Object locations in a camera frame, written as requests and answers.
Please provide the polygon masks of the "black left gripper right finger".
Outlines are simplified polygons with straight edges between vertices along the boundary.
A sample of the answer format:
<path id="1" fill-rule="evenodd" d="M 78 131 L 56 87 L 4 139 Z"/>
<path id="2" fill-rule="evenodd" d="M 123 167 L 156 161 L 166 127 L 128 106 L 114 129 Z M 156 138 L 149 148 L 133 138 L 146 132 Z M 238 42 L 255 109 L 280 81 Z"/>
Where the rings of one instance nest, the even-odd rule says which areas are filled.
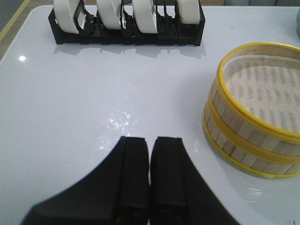
<path id="1" fill-rule="evenodd" d="M 151 155 L 150 179 L 150 224 L 238 224 L 199 174 L 182 139 L 157 138 Z"/>

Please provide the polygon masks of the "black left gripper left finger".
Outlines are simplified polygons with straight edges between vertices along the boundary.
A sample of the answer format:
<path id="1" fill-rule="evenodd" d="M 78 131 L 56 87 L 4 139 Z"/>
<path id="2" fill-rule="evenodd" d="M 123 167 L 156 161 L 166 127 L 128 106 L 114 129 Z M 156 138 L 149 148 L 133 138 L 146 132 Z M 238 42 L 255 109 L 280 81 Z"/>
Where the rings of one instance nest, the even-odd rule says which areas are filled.
<path id="1" fill-rule="evenodd" d="M 149 155 L 145 139 L 122 136 L 86 177 L 31 208 L 23 225 L 146 225 Z"/>

